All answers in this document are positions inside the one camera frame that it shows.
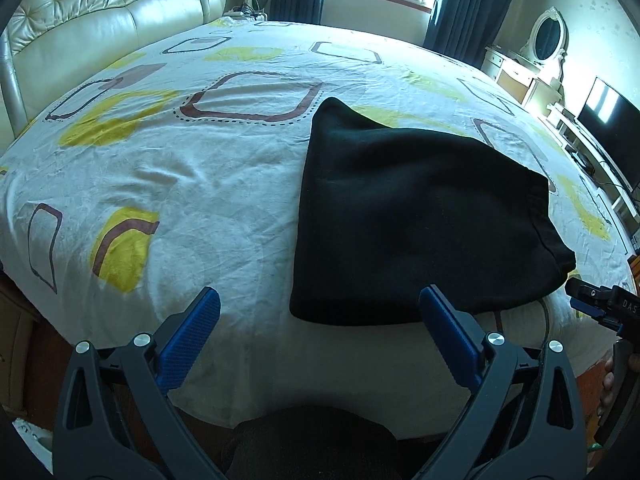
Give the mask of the person right hand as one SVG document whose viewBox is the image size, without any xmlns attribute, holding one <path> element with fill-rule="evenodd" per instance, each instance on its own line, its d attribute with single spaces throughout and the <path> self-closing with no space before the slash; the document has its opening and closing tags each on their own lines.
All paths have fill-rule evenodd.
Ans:
<svg viewBox="0 0 640 480">
<path fill-rule="evenodd" d="M 602 380 L 602 391 L 600 394 L 599 405 L 597 409 L 597 414 L 599 417 L 603 416 L 604 413 L 610 408 L 613 399 L 613 382 L 614 382 L 614 359 L 610 356 L 604 366 L 605 375 Z"/>
</svg>

